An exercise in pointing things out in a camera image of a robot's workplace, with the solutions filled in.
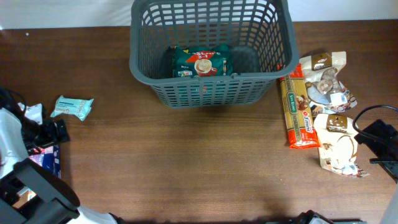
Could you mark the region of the Kleenex tissue multipack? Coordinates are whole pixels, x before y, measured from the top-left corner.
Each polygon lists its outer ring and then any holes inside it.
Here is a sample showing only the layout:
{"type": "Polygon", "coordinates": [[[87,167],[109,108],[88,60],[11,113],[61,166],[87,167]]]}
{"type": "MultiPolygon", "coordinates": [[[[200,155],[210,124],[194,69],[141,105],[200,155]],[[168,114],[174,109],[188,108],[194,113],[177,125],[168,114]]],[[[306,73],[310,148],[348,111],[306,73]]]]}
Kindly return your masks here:
{"type": "Polygon", "coordinates": [[[59,145],[50,146],[40,154],[31,155],[29,158],[54,176],[61,178],[59,145]]]}

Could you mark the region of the teal wet wipes pack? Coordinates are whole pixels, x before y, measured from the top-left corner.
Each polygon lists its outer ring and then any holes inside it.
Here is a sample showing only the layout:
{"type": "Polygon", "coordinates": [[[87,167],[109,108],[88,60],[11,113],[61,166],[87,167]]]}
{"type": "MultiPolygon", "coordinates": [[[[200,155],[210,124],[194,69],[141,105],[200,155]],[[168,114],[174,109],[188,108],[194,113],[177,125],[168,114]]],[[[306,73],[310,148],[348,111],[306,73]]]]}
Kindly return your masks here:
{"type": "Polygon", "coordinates": [[[82,100],[65,98],[60,96],[55,103],[55,109],[51,113],[50,117],[54,118],[60,114],[71,114],[76,116],[80,121],[84,121],[91,111],[91,104],[94,99],[82,100]]]}

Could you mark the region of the green Nescafe coffee bag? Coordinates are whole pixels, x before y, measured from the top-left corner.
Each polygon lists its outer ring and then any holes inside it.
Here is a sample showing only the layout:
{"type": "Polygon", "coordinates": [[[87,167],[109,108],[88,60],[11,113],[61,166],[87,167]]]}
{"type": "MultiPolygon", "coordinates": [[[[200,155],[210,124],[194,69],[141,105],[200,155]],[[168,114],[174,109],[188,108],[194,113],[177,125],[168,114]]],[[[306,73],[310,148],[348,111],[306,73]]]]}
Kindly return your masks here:
{"type": "Polygon", "coordinates": [[[214,48],[174,47],[172,72],[179,77],[230,76],[233,73],[233,59],[226,44],[214,48]]]}

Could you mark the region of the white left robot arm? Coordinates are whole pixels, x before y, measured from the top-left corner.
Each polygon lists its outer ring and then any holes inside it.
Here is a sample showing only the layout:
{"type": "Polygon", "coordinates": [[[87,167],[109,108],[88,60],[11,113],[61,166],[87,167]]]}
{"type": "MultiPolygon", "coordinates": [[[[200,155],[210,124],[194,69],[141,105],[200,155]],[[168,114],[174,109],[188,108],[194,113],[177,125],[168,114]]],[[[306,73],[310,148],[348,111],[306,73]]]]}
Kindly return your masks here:
{"type": "Polygon", "coordinates": [[[80,204],[68,184],[29,159],[21,122],[1,109],[1,223],[123,223],[80,204]]]}

